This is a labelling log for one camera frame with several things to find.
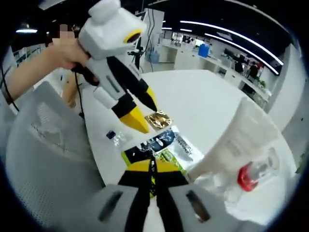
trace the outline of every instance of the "ceiling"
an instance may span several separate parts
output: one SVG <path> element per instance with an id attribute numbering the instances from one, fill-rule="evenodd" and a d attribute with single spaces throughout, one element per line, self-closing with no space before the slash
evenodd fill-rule
<path id="1" fill-rule="evenodd" d="M 46 9 L 45 11 L 37 7 L 28 12 L 25 22 L 31 28 L 37 28 L 38 33 L 35 35 L 17 34 L 13 41 L 13 50 L 18 50 L 23 46 L 38 42 L 43 43 L 46 39 L 47 31 L 50 31 L 52 34 L 57 34 L 59 24 L 82 25 L 88 18 L 87 11 L 89 8 L 98 2 L 98 0 L 66 0 L 58 3 L 59 1 L 48 0 L 44 2 L 44 7 L 42 8 Z M 144 8 L 149 7 L 164 11 L 166 20 L 164 26 L 172 27 L 175 31 L 178 31 L 180 28 L 191 29 L 193 30 L 192 33 L 199 36 L 204 36 L 204 33 L 218 36 L 217 32 L 222 32 L 200 25 L 181 24 L 180 20 L 220 26 L 253 39 L 277 57 L 283 54 L 285 48 L 292 43 L 291 36 L 281 26 L 262 14 L 234 2 L 226 0 L 163 0 L 157 4 L 148 6 L 148 4 L 153 2 L 156 2 L 156 0 L 144 0 Z M 289 28 L 289 23 L 291 24 L 290 19 L 286 17 L 288 5 L 269 5 L 269 1 L 263 0 L 241 0 L 241 2 L 250 6 L 255 5 L 258 10 L 270 15 L 287 28 Z M 122 6 L 132 13 L 140 11 L 142 3 L 143 0 L 121 0 Z M 266 62 L 271 63 L 273 61 L 272 57 L 254 44 L 235 35 L 231 35 L 231 37 L 234 43 L 252 51 Z"/>

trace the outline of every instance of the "blue container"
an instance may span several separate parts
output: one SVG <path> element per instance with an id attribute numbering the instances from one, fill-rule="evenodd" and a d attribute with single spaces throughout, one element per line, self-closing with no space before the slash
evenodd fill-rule
<path id="1" fill-rule="evenodd" d="M 209 53 L 209 48 L 209 45 L 201 44 L 199 47 L 198 55 L 206 58 Z"/>

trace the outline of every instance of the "gold packet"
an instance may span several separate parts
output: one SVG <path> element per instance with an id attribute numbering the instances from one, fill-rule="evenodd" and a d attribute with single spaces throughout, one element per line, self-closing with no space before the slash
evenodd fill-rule
<path id="1" fill-rule="evenodd" d="M 147 115 L 145 119 L 156 131 L 169 126 L 173 122 L 173 120 L 169 116 L 167 116 L 162 110 L 158 110 L 153 114 Z"/>

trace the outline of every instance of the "hand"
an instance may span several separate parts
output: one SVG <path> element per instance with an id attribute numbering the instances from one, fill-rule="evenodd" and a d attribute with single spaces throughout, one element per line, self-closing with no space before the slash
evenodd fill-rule
<path id="1" fill-rule="evenodd" d="M 75 39 L 61 39 L 60 43 L 54 43 L 47 49 L 50 49 L 52 62 L 68 70 L 74 68 L 77 62 L 85 66 L 89 59 Z"/>

